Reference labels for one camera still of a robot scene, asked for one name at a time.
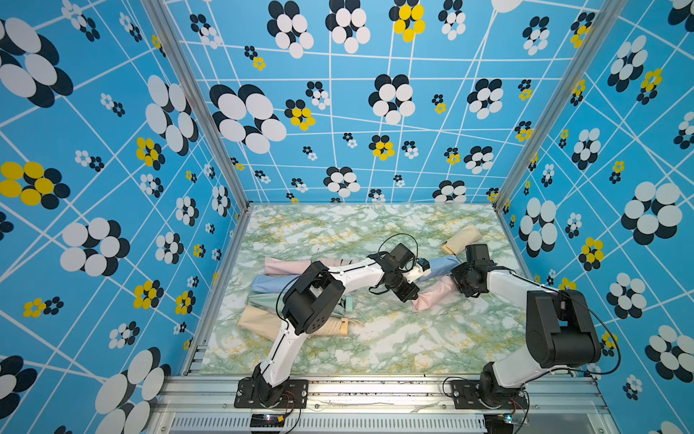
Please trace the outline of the pink sleeved umbrella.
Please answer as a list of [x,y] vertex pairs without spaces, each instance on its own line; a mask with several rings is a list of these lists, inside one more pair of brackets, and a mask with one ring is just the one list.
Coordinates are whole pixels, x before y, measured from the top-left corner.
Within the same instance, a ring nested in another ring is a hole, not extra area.
[[448,294],[456,291],[457,285],[455,285],[455,282],[450,278],[450,276],[445,276],[427,291],[419,293],[417,299],[413,301],[412,311],[422,312],[431,309]]
[[299,275],[312,264],[311,260],[278,260],[267,257],[265,259],[265,275],[288,276]]

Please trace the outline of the blue sleeved umbrella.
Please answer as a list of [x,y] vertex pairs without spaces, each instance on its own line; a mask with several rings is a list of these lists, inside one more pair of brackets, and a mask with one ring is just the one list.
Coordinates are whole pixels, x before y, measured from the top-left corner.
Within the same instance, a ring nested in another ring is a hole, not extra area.
[[258,275],[253,280],[251,289],[260,294],[278,294],[283,289],[290,287],[297,278],[298,275],[278,277]]
[[444,277],[460,264],[461,262],[454,255],[446,255],[435,260],[430,260],[430,273],[421,277],[420,280],[431,280],[432,278]]

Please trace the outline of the mint green umbrella sleeve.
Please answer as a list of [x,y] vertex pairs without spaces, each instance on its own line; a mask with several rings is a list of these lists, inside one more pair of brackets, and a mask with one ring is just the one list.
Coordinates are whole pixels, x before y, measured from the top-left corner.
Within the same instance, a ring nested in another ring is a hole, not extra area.
[[283,301],[280,295],[275,293],[256,293],[252,292],[247,301],[249,306],[267,311],[282,310]]

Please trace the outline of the beige umbrella sleeve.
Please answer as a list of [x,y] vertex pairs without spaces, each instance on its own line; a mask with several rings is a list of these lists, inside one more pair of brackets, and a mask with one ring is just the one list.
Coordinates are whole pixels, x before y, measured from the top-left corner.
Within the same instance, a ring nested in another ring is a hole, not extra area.
[[258,307],[247,306],[240,315],[239,328],[274,341],[284,322],[275,314]]

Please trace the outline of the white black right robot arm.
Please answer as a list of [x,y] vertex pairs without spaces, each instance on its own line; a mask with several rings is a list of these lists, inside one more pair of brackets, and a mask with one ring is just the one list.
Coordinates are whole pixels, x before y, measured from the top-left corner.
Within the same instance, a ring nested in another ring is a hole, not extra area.
[[478,390],[485,405],[500,406],[546,374],[600,359],[600,339],[582,293],[524,278],[493,261],[485,244],[468,245],[464,251],[466,261],[451,274],[459,292],[468,298],[495,294],[526,312],[525,345],[488,363],[480,374]]

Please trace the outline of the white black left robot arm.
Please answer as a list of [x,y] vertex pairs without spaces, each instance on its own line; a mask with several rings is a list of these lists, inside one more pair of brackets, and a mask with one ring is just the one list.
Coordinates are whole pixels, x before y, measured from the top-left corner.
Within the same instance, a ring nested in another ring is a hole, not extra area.
[[383,286],[401,302],[414,300],[419,294],[416,281],[430,272],[429,261],[418,258],[402,243],[392,251],[379,251],[344,266],[312,262],[281,292],[277,339],[251,374],[253,392],[260,403],[272,406],[280,401],[305,340],[325,325],[344,295]]

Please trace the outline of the beige sleeved umbrella far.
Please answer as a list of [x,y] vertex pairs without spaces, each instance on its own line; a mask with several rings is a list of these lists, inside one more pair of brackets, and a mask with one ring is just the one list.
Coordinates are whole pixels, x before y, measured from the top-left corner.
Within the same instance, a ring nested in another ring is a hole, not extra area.
[[442,246],[441,250],[446,255],[457,255],[464,251],[468,245],[475,244],[482,239],[482,234],[471,224],[449,238]]

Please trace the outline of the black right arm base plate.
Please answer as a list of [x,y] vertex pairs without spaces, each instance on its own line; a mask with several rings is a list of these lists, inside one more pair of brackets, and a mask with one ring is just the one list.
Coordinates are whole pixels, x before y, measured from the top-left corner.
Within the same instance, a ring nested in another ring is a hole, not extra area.
[[457,410],[526,410],[528,398],[521,389],[493,390],[477,380],[456,379],[446,383]]

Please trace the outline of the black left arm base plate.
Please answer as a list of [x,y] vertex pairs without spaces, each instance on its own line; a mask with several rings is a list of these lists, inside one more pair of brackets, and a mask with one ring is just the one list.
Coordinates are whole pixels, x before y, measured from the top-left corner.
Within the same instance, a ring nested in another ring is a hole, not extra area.
[[245,377],[238,383],[234,407],[237,409],[305,409],[308,388],[307,380],[288,379],[278,386],[270,387],[262,377],[256,380]]

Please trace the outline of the aluminium front rail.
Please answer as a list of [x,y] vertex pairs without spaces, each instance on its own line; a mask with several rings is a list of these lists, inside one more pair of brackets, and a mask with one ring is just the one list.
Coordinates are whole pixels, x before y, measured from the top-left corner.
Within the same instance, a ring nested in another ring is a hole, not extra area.
[[595,381],[566,375],[530,383],[499,409],[444,392],[444,376],[313,375],[301,408],[242,409],[237,376],[174,377],[148,433],[616,433]]

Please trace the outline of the aluminium corner post left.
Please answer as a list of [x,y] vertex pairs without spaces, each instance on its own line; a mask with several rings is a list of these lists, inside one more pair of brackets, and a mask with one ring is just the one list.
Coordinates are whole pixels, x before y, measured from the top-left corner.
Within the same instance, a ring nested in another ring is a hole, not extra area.
[[176,37],[174,22],[168,17],[166,6],[162,1],[144,0],[142,4],[157,36],[163,42],[164,48],[167,49],[167,56],[173,72],[184,90],[186,99],[188,99],[199,127],[211,147],[220,171],[229,184],[231,193],[240,208],[240,213],[244,214],[248,211],[249,200],[243,191],[235,169],[231,165],[231,157],[214,125],[213,116],[206,107],[202,91],[195,81],[193,70],[184,54],[184,47]]

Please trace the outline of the aluminium corner post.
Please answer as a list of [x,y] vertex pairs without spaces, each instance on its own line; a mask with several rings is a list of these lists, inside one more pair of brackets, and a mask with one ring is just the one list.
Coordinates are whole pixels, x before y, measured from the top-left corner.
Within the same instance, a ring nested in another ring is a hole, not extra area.
[[544,139],[556,124],[558,117],[569,100],[572,90],[574,90],[578,82],[584,77],[587,68],[594,61],[627,3],[627,0],[605,1],[598,11],[593,30],[587,36],[587,39],[578,49],[577,54],[569,64],[569,68],[567,68],[558,87],[549,99],[547,106],[544,108],[538,124],[531,135],[530,141],[520,152],[520,155],[511,168],[511,172],[500,189],[500,195],[493,205],[493,209],[497,214],[502,214],[502,208],[506,205],[511,194],[521,183],[522,175],[527,165],[539,151]]
[[186,99],[188,99],[199,127],[211,147],[220,171],[229,184],[231,193],[240,208],[240,213],[244,214],[248,211],[249,200],[243,191],[235,169],[231,165],[231,157],[214,125],[213,116],[206,107],[202,91],[195,81],[193,70],[184,54],[184,47],[176,37],[174,22],[168,17],[166,6],[162,1],[144,0],[142,4],[157,36],[163,42],[164,48],[167,49],[167,56],[173,72],[184,90]]

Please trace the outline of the aluminium corner post right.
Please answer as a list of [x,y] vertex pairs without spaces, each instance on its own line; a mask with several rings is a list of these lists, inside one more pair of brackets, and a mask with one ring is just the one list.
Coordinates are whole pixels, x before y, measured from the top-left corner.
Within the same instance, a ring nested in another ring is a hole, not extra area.
[[531,135],[530,141],[520,152],[520,155],[511,168],[511,172],[500,189],[500,195],[493,205],[493,209],[497,214],[502,214],[502,208],[506,205],[511,194],[521,183],[522,175],[527,165],[539,151],[544,139],[556,124],[558,117],[569,100],[572,90],[574,90],[578,82],[584,77],[587,68],[594,61],[627,3],[627,0],[605,1],[598,11],[593,30],[587,36],[587,39],[578,49],[577,54],[569,64],[569,68],[567,68],[558,87],[549,99],[547,106],[544,108],[538,124]]

